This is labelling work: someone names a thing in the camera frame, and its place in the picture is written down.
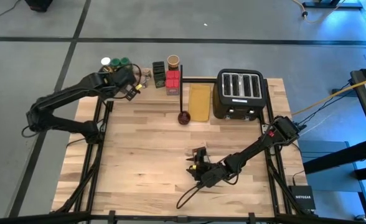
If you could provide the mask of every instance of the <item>white cable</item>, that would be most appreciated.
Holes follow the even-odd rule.
[[[301,7],[301,9],[302,9],[302,13],[304,13],[304,12],[307,12],[306,10],[305,10],[305,7],[298,1],[298,0],[293,0],[296,4],[298,4],[300,7]],[[345,2],[346,0],[343,0],[340,4],[338,4],[337,5],[337,7],[335,7],[335,9],[333,9],[333,10],[331,10],[331,12],[329,12],[328,14],[326,14],[325,16],[322,16],[320,19],[318,19],[318,20],[315,20],[315,21],[310,21],[310,20],[308,20],[307,19],[307,16],[306,15],[304,15],[303,16],[303,19],[306,21],[306,22],[308,22],[308,23],[317,23],[317,22],[321,22],[322,20],[324,20],[325,18],[327,18],[331,13],[333,13],[335,10],[337,10],[339,7],[340,7],[340,5],[341,4],[343,4],[344,2]]]

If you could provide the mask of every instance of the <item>black clamp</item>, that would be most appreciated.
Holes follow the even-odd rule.
[[[255,213],[248,213],[248,222],[246,224],[256,224]]]
[[[110,212],[108,213],[107,224],[116,224],[116,222],[117,220],[115,220],[115,211],[110,210]]]
[[[190,218],[187,215],[178,215],[178,216],[176,216],[175,222],[177,222],[177,223],[189,223]]]

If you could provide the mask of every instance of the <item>green jar lid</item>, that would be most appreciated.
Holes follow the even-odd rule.
[[[118,58],[113,58],[111,60],[111,66],[119,66],[121,64],[121,61]]]
[[[129,60],[129,58],[127,58],[127,57],[121,58],[121,64],[122,65],[128,65],[130,63],[131,63],[131,61]]]

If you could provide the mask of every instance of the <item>yellow cable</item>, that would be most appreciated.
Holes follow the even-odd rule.
[[[298,1],[298,0],[293,0],[296,4],[298,4],[300,7],[301,7],[301,9],[302,9],[302,13],[303,12],[306,12],[306,10],[305,10],[305,7]],[[317,23],[317,22],[320,22],[320,21],[322,21],[323,19],[325,19],[325,18],[327,18],[331,13],[333,13],[335,10],[337,10],[339,7],[340,7],[340,5],[341,4],[343,4],[344,2],[345,2],[346,0],[343,0],[340,4],[338,4],[337,5],[337,7],[335,7],[335,9],[333,9],[333,10],[331,10],[331,12],[329,12],[328,14],[326,14],[325,16],[322,16],[320,19],[318,19],[318,20],[316,20],[316,21],[310,21],[310,20],[308,20],[307,19],[307,16],[304,16],[303,18],[304,18],[304,20],[306,21],[306,22],[308,22],[308,23]]]
[[[338,92],[336,92],[336,93],[334,93],[334,94],[332,94],[332,95],[329,95],[329,96],[325,97],[324,99],[322,99],[322,100],[318,101],[317,103],[314,103],[313,105],[308,106],[307,108],[305,108],[305,109],[303,109],[303,110],[300,110],[300,111],[298,111],[298,112],[293,113],[293,115],[297,115],[297,114],[299,114],[299,113],[302,113],[303,111],[307,111],[308,109],[312,108],[313,106],[319,105],[320,103],[323,103],[323,102],[327,101],[328,99],[330,99],[330,98],[332,98],[332,97],[335,97],[335,96],[337,96],[337,95],[339,95],[339,94],[341,94],[341,93],[343,93],[343,92],[346,92],[346,91],[348,91],[348,90],[354,89],[354,88],[356,88],[356,87],[358,87],[358,86],[361,86],[361,85],[364,85],[364,84],[366,84],[366,81],[361,82],[361,83],[358,83],[358,84],[355,84],[355,85],[352,85],[352,86],[347,87],[347,88],[344,88],[343,90],[338,91]]]

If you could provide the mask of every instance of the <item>netgear logo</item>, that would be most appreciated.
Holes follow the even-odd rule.
[[[312,199],[310,196],[308,195],[295,195],[296,199]]]

